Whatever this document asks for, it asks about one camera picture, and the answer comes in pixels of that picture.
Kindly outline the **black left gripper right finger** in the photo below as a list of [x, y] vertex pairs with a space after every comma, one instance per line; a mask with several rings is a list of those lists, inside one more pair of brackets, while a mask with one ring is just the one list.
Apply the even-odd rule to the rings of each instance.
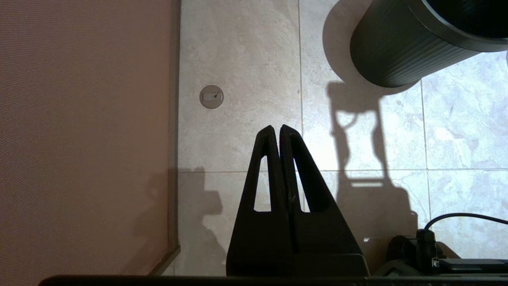
[[298, 276], [369, 276], [366, 259], [300, 133], [280, 130], [279, 149]]

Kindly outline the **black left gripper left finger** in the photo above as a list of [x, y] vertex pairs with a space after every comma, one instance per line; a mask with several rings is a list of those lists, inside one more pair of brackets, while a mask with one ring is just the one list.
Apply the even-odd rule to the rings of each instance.
[[[262, 158], [267, 158], [271, 210], [254, 209]], [[227, 251], [228, 276], [292, 276], [294, 253], [285, 182], [272, 126], [255, 139], [243, 192]]]

